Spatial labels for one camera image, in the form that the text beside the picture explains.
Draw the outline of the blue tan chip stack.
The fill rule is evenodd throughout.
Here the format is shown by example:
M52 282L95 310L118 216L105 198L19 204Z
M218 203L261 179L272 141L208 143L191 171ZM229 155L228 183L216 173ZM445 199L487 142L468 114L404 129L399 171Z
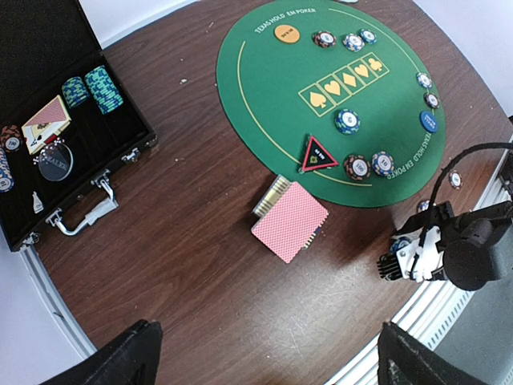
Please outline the blue tan chip stack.
M430 205L429 200L420 201L417 205L417 212L421 213L423 211L426 211L429 208L429 205Z

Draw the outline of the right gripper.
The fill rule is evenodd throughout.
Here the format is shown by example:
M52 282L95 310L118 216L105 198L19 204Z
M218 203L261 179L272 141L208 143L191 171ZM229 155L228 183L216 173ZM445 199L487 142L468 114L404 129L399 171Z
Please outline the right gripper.
M410 217L396 232L412 242L377 261L380 278L449 281L476 291L512 275L512 202L454 215L450 202Z

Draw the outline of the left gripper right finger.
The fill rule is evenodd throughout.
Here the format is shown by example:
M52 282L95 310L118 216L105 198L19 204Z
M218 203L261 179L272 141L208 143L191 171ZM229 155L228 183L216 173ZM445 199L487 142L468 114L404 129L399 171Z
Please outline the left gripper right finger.
M484 384L449 364L396 323L378 336L378 384Z

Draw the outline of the blue tan chips in case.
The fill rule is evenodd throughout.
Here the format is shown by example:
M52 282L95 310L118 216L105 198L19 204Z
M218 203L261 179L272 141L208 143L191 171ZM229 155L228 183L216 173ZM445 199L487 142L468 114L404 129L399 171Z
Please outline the blue tan chips in case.
M10 171L6 152L0 148L0 191L9 192L14 187L14 178Z

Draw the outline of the teal chip row in case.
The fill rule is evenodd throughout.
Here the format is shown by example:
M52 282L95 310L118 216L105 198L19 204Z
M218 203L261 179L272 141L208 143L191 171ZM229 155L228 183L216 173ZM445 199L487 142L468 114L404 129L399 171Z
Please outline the teal chip row in case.
M85 74L84 79L103 115L109 114L123 105L123 97L104 65Z

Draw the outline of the blue round blind button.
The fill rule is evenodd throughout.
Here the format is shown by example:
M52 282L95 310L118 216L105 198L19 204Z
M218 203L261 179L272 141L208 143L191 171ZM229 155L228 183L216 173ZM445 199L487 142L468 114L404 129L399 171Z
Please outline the blue round blind button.
M438 131L438 121L436 117L429 111L421 111L419 119L423 128L429 133Z

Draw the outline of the green round poker mat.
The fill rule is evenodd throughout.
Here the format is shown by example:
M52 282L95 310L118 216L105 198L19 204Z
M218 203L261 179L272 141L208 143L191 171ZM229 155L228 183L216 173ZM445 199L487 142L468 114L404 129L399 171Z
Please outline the green round poker mat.
M297 43L280 42L274 29L296 27ZM367 28L375 44L358 52L343 45L347 34ZM327 30L337 45L317 46L312 36ZM427 67L388 26L352 7L327 1L275 1L243 16L226 35L217 62L217 85L225 113L240 138L272 172L295 180L312 195L338 205L376 208L418 193L439 170L446 147L441 107L426 105L416 80ZM341 109L358 113L360 129L345 135L334 120ZM438 121L436 133L421 125L421 111ZM300 174L306 136L312 134L339 162ZM371 167L364 181L351 180L344 160L376 152L394 158L391 176Z

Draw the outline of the red playing card deck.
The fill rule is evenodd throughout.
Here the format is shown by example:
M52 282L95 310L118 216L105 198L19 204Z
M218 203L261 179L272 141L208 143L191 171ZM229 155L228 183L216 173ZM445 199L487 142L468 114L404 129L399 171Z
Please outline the red playing card deck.
M252 227L252 235L283 262L290 263L309 247L329 215L305 188L296 181Z

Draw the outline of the black red triangle token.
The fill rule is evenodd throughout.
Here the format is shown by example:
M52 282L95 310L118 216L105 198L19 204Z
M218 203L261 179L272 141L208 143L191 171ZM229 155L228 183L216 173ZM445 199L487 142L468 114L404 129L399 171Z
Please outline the black red triangle token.
M298 169L300 174L313 172L322 169L336 168L340 164L335 157L325 148L318 138L312 134L306 136L305 150L301 165Z

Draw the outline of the green blue chip stack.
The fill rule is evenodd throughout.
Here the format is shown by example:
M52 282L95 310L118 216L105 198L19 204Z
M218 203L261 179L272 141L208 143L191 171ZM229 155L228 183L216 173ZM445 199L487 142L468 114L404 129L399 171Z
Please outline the green blue chip stack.
M390 252L391 253L397 253L400 249L407 247L412 240L409 237L400 237L393 241Z

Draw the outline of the small white tag in case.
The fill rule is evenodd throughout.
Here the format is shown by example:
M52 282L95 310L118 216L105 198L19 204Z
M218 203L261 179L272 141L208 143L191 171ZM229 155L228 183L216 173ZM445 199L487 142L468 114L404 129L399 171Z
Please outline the small white tag in case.
M36 191L32 192L33 197L33 210L34 213L40 213L44 210L44 204L41 201L41 199L38 196L38 193Z

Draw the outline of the black poker chip case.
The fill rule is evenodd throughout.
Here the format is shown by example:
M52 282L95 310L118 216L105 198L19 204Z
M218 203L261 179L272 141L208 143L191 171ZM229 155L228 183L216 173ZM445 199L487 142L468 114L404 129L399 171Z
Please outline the black poker chip case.
M85 74L101 65L123 97L123 105L103 115L86 85L91 97L69 108L62 85L75 76L85 83ZM57 95L62 97L71 123L46 144L64 140L73 153L74 165L66 179L51 182L34 165L33 159L42 149L29 154L22 126ZM14 187L1 192L1 227L13 251L34 244L44 225L75 235L75 229L66 227L63 215L95 189L102 189L106 197L84 217L81 228L117 209L112 174L136 161L156 141L76 1L2 2L1 130L8 125L17 126L22 135L20 149L6 152ZM40 213L33 210L33 191L44 204Z

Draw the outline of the card deck in case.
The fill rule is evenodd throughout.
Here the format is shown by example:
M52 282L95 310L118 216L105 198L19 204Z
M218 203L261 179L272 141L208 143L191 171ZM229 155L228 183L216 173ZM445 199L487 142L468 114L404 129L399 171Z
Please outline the card deck in case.
M60 95L32 116L22 126L30 155L39 152L53 136L58 136L71 123L71 117Z

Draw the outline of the orange round blind button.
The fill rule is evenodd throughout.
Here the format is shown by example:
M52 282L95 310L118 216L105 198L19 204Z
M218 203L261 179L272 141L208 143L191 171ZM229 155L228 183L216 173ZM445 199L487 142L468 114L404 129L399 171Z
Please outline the orange round blind button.
M280 42L286 44L297 43L301 38L299 30L296 27L287 24L277 26L274 29L274 35Z

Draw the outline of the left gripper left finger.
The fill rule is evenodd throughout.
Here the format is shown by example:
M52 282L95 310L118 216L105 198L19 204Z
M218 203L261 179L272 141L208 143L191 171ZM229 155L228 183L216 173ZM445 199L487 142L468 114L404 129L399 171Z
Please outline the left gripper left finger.
M83 362L46 384L154 384L163 330L159 322L139 320Z

